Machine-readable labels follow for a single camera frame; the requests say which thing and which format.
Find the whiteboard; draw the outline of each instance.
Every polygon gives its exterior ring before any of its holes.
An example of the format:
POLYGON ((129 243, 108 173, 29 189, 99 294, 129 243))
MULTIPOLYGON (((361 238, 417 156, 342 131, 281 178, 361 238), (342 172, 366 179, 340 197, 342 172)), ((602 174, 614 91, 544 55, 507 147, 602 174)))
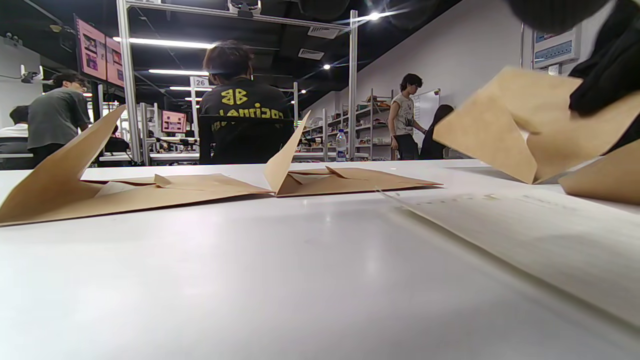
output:
MULTIPOLYGON (((425 129, 429 129, 433 122, 433 116, 440 105, 440 89, 423 92, 411 96, 413 99, 413 116, 415 121, 425 129)), ((413 139, 418 143, 418 147, 422 147, 424 134, 417 129, 413 130, 413 139)))

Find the man with glasses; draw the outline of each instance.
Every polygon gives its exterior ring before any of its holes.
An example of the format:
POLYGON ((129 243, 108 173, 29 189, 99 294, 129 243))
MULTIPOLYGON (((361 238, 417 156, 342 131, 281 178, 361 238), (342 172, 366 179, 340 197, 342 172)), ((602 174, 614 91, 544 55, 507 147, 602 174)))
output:
POLYGON ((54 90, 37 97, 29 105, 29 139, 33 166, 73 140, 78 129, 89 127, 89 111, 83 93, 86 80, 75 72, 53 77, 54 90))

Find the electrical panel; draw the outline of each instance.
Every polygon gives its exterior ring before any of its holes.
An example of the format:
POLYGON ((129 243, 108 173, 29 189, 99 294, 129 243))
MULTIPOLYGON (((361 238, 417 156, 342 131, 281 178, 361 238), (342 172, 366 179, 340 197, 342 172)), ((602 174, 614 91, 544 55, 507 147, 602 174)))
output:
POLYGON ((558 63, 580 58, 581 25, 561 34, 534 33, 534 69, 542 69, 558 63))

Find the white paper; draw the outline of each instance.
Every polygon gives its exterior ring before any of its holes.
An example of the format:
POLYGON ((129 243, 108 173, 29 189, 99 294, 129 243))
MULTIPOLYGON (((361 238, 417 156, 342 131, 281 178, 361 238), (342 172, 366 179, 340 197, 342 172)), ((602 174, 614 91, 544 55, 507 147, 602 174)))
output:
POLYGON ((640 217, 543 190, 407 202, 512 265, 640 325, 640 217))

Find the ceiling light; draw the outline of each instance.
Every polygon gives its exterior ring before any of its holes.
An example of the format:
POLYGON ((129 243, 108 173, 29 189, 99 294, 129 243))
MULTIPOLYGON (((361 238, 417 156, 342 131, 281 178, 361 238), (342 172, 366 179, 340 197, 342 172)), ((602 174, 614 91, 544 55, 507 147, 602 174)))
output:
POLYGON ((199 76, 207 76, 209 75, 206 71, 192 71, 192 70, 158 70, 151 69, 149 72, 154 74, 169 74, 169 75, 199 75, 199 76))
MULTIPOLYGON (((113 40, 116 40, 118 42, 122 41, 122 39, 119 37, 114 37, 113 40)), ((190 47, 192 49, 210 49, 216 46, 216 44, 205 44, 202 42, 171 41, 171 40, 159 40, 159 39, 147 39, 147 38, 130 38, 129 42, 132 44, 190 47)))
MULTIPOLYGON (((170 86, 169 90, 189 90, 191 91, 191 88, 188 86, 170 86)), ((209 91, 209 90, 213 90, 213 88, 196 88, 196 91, 209 91)))

